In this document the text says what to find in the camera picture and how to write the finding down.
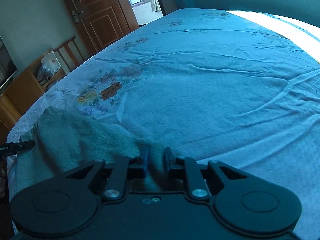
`circular cover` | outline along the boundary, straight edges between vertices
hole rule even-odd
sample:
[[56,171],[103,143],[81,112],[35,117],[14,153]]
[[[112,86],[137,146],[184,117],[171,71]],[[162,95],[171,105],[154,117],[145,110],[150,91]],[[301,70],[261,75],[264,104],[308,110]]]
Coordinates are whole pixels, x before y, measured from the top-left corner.
[[301,203],[295,194],[271,183],[248,184],[237,181],[217,195],[213,207],[223,221],[242,232],[264,235],[280,233],[296,224]]
[[10,208],[18,228],[58,235],[86,223],[96,211],[97,199],[80,180],[48,180],[19,192]]

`human hand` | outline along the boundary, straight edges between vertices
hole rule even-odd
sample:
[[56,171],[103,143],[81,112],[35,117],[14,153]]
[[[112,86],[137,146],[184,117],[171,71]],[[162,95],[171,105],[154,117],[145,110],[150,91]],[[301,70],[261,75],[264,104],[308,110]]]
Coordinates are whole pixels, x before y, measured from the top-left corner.
[[4,179],[4,169],[3,169],[4,160],[0,160],[0,198],[4,198],[4,185],[5,185],[5,179]]

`green cloth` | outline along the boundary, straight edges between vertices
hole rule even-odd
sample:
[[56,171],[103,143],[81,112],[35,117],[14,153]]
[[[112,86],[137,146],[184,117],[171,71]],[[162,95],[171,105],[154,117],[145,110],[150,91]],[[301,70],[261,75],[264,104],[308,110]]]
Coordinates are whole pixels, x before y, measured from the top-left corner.
[[120,125],[105,125],[72,112],[48,107],[20,141],[34,140],[32,150],[17,155],[15,193],[95,159],[115,162],[117,156],[135,157],[149,146],[149,173],[132,183],[132,190],[171,191],[181,183],[164,175],[163,150],[158,142],[135,138]]

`bed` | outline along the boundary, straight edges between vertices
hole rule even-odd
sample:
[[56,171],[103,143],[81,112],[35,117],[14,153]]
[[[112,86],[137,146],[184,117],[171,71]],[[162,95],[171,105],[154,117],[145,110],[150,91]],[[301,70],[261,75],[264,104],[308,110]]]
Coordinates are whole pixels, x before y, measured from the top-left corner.
[[[49,89],[7,141],[54,106],[120,124],[199,163],[217,159],[294,192],[320,237],[320,29],[269,14],[182,9],[110,45]],[[9,198],[16,157],[8,158]]]

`brown wooden door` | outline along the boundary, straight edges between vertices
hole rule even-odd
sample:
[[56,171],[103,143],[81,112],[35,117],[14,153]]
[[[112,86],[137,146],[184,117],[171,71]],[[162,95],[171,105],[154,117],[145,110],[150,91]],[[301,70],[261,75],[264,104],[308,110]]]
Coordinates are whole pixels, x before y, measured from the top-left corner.
[[64,1],[72,20],[78,14],[75,26],[91,56],[139,28],[129,0]]

